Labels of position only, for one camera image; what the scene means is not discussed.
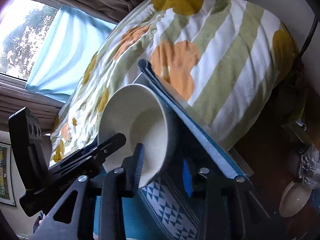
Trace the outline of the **framed town picture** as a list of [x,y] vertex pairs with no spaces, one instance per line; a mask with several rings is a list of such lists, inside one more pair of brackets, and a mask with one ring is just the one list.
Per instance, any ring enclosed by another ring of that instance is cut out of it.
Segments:
[[0,143],[0,201],[16,207],[11,177],[11,145]]

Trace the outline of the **blue patterned tablecloth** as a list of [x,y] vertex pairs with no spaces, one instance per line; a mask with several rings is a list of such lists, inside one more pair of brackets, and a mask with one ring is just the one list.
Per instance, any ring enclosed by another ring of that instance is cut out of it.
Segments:
[[132,84],[149,87],[174,111],[177,124],[177,146],[168,167],[140,195],[159,225],[171,239],[194,239],[198,235],[201,205],[184,189],[183,161],[191,159],[197,168],[207,167],[220,176],[244,176],[243,170],[210,136],[207,126],[196,122],[196,114],[170,85],[156,77],[151,63],[140,60],[139,77]]

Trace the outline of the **left brown curtain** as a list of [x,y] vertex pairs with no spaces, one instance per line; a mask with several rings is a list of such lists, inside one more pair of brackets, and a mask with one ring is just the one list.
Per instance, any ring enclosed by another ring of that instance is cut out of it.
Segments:
[[38,118],[42,132],[49,132],[64,105],[61,101],[3,82],[1,82],[0,96],[1,130],[6,132],[9,130],[9,117],[23,107],[30,109]]

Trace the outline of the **light blue sheer curtain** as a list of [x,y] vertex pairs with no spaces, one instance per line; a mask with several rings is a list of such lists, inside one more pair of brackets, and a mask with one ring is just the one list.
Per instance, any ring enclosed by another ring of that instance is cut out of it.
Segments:
[[63,5],[36,53],[26,90],[66,102],[115,24]]

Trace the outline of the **floral striped duvet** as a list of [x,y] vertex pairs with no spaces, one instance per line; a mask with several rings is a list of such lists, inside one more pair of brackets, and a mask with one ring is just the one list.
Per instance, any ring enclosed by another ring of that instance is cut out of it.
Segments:
[[251,2],[145,0],[112,30],[59,111],[50,164],[93,142],[108,101],[137,78],[141,59],[228,150],[255,123],[297,55],[280,19]]

